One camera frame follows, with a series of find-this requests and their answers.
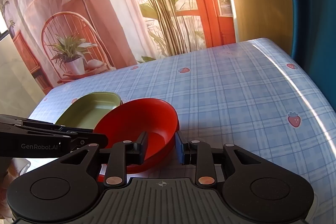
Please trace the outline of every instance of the chair backrest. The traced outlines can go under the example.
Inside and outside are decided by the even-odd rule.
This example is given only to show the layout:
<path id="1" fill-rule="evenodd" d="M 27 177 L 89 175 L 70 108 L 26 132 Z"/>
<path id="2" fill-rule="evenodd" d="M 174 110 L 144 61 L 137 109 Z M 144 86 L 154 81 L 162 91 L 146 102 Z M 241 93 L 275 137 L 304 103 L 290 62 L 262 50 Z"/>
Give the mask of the chair backrest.
<path id="1" fill-rule="evenodd" d="M 60 78 L 63 78 L 64 73 L 69 72 L 64 64 L 60 64 L 60 61 L 52 61 L 57 52 L 50 45 L 58 43 L 56 35 L 60 37 L 76 35 L 78 38 L 85 38 L 87 42 L 96 44 L 96 47 L 87 48 L 89 53 L 84 54 L 85 60 L 97 59 L 106 63 L 107 67 L 110 68 L 107 56 L 102 48 L 102 41 L 89 21 L 75 12 L 59 12 L 45 22 L 41 33 L 41 41 L 44 52 Z"/>

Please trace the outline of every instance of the white flower pot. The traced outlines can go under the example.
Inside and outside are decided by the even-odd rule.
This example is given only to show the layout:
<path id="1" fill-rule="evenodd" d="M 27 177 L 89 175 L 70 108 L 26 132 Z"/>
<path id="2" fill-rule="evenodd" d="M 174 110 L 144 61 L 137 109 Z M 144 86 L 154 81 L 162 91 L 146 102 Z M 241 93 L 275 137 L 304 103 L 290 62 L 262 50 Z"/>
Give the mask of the white flower pot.
<path id="1" fill-rule="evenodd" d="M 64 63 L 64 65 L 73 75 L 82 75 L 85 73 L 84 63 L 81 57 L 74 61 Z"/>

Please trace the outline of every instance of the teal wall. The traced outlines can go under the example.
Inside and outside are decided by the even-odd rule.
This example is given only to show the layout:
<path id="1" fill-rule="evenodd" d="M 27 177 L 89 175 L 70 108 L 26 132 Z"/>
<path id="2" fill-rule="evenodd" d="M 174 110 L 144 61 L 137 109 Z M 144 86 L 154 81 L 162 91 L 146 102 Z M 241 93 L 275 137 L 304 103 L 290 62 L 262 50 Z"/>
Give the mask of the teal wall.
<path id="1" fill-rule="evenodd" d="M 336 110 L 336 0 L 293 0 L 292 57 Z"/>

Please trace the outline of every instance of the chair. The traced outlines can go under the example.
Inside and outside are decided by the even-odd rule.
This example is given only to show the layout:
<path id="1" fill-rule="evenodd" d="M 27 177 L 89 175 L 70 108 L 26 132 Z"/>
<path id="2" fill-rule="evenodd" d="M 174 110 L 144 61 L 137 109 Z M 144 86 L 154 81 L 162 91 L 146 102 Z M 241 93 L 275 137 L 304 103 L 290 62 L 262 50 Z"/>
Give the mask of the chair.
<path id="1" fill-rule="evenodd" d="M 76 35 L 79 38 L 85 38 L 87 42 L 96 44 L 96 47 L 88 47 L 88 52 L 84 54 L 86 62 L 92 59 L 100 60 L 104 64 L 94 70 L 85 70 L 82 75 L 73 75 L 67 70 L 66 66 L 59 60 L 54 61 L 52 58 L 57 53 L 50 45 L 58 43 L 56 35 L 67 37 Z M 44 52 L 52 63 L 60 80 L 58 83 L 67 83 L 76 79 L 84 78 L 90 75 L 96 75 L 111 69 L 106 53 L 103 50 L 103 42 L 96 30 L 91 26 L 83 16 L 75 12 L 59 12 L 52 15 L 44 24 L 41 34 L 41 41 Z"/>

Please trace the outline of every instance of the red bowl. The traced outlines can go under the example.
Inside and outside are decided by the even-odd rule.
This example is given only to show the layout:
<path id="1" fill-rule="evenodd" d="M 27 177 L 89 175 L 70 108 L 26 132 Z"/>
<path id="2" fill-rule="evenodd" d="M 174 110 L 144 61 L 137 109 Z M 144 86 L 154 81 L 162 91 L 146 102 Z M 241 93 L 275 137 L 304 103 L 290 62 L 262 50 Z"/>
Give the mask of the red bowl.
<path id="1" fill-rule="evenodd" d="M 144 163 L 127 166 L 127 173 L 135 174 L 154 167 L 168 155 L 174 147 L 174 134 L 177 130 L 177 113 L 169 103 L 155 98 L 144 98 L 111 110 L 99 121 L 93 132 L 108 137 L 107 148 L 125 140 L 136 141 L 141 132 L 148 132 Z"/>

